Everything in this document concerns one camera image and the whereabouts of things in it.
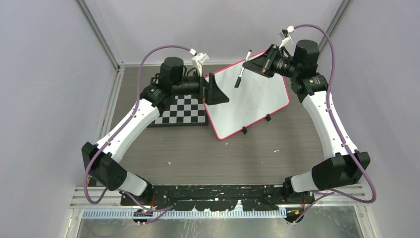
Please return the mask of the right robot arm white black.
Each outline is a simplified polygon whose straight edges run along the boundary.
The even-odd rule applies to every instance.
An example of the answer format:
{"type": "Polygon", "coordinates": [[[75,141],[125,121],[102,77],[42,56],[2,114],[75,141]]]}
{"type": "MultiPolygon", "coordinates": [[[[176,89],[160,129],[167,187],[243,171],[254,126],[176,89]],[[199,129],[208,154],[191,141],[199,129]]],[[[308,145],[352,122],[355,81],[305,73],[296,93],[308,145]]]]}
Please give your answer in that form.
{"type": "Polygon", "coordinates": [[[243,67],[261,76],[288,77],[292,91],[309,113],[321,140],[324,161],[304,174],[287,177],[281,195],[296,203],[314,190],[330,190],[359,182],[370,164],[367,152],[361,152],[348,138],[328,94],[326,78],[317,72],[318,44],[300,40],[290,55],[284,47],[272,44],[264,53],[243,63],[243,67]]]}

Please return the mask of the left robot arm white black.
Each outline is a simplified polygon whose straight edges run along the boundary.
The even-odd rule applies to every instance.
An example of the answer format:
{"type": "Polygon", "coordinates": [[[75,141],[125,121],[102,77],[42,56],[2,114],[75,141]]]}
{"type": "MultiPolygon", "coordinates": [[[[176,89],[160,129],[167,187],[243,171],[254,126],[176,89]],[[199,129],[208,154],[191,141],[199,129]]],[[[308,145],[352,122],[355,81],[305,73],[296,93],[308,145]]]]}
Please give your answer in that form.
{"type": "Polygon", "coordinates": [[[85,143],[82,157],[88,175],[108,190],[122,190],[133,195],[140,205],[147,205],[152,192],[149,183],[124,169],[120,162],[140,133],[165,111],[170,109],[176,96],[190,95],[199,103],[217,105],[228,103],[229,98],[217,86],[213,73],[207,79],[202,75],[207,54],[192,58],[193,68],[187,70],[182,59],[167,57],[150,85],[139,94],[139,99],[127,115],[106,136],[95,144],[85,143]]]}

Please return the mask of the black white chessboard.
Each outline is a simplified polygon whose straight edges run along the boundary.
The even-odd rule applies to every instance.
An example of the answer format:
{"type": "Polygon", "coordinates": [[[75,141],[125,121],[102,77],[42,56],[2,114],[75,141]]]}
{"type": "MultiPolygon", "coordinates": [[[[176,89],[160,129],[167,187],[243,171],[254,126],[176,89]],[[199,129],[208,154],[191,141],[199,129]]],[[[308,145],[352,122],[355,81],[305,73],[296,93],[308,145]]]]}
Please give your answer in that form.
{"type": "Polygon", "coordinates": [[[149,126],[196,126],[208,125],[205,107],[194,95],[176,95],[167,111],[149,126]]]}

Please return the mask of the black white marker pen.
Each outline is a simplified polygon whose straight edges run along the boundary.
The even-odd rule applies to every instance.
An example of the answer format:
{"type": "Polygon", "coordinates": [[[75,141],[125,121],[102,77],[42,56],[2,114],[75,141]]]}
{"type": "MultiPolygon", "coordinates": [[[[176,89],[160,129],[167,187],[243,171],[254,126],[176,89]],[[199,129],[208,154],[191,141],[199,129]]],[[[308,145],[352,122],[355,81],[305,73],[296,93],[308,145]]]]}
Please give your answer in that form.
{"type": "MultiPolygon", "coordinates": [[[[251,53],[252,53],[252,50],[248,50],[247,55],[246,55],[243,63],[246,63],[250,59],[251,53]]],[[[237,80],[235,82],[234,88],[239,88],[244,71],[245,71],[245,68],[242,67],[240,72],[239,72],[239,75],[237,77],[237,80]]]]}

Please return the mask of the pink framed whiteboard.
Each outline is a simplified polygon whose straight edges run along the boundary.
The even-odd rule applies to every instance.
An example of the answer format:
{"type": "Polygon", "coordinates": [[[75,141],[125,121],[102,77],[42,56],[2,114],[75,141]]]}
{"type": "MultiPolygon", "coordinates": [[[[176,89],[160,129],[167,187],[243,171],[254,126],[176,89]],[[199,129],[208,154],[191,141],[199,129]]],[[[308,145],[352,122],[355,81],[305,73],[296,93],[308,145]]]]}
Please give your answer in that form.
{"type": "Polygon", "coordinates": [[[234,85],[242,69],[238,61],[214,73],[221,91],[229,98],[228,103],[204,107],[210,124],[219,140],[224,140],[244,127],[265,119],[287,107],[290,102],[286,80],[280,75],[266,78],[245,70],[238,88],[234,85]]]}

